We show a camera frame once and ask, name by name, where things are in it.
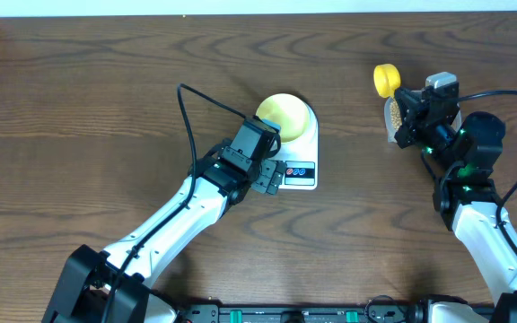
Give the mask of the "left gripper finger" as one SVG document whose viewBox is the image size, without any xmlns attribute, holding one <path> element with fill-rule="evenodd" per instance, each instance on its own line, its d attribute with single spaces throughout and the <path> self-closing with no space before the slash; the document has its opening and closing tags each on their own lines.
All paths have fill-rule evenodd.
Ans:
<svg viewBox="0 0 517 323">
<path fill-rule="evenodd" d="M 260 194 L 272 194 L 273 162 L 271 160 L 264 160 L 260 164 L 259 170 L 258 178 L 253 182 L 251 188 Z"/>
<path fill-rule="evenodd" d="M 270 182 L 268 184 L 268 191 L 277 191 L 282 184 L 286 171 L 285 161 L 268 160 L 268 174 L 270 175 Z"/>
</svg>

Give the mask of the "yellow measuring scoop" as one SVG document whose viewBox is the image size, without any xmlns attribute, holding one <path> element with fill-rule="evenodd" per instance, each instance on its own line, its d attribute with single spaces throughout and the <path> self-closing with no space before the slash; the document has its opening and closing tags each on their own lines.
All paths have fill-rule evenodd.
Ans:
<svg viewBox="0 0 517 323">
<path fill-rule="evenodd" d="M 373 82 L 382 98 L 393 98 L 401 85 L 399 70 L 393 64 L 377 65 L 373 70 Z"/>
</svg>

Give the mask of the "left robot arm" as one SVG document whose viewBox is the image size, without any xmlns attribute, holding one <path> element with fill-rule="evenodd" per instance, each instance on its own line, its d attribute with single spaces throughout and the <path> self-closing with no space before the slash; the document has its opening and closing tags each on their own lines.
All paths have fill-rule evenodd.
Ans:
<svg viewBox="0 0 517 323">
<path fill-rule="evenodd" d="M 175 309 L 154 295 L 167 265 L 205 228 L 239 204 L 263 170 L 279 170 L 281 127 L 245 118 L 232 140 L 195 161 L 177 193 L 125 238 L 67 259 L 43 319 L 46 322 L 172 322 Z"/>
</svg>

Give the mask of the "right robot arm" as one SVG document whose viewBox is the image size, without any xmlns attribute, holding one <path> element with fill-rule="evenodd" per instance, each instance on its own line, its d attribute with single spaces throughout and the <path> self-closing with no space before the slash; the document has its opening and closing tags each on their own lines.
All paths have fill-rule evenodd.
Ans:
<svg viewBox="0 0 517 323">
<path fill-rule="evenodd" d="M 453 82 L 395 90 L 401 116 L 395 138 L 401 148 L 422 148 L 443 169 L 434 178 L 434 208 L 474 259 L 495 305 L 491 321 L 517 322 L 517 233 L 504 207 L 508 198 L 498 195 L 491 178 L 506 126 L 477 111 L 454 129 L 463 101 L 458 89 Z"/>
</svg>

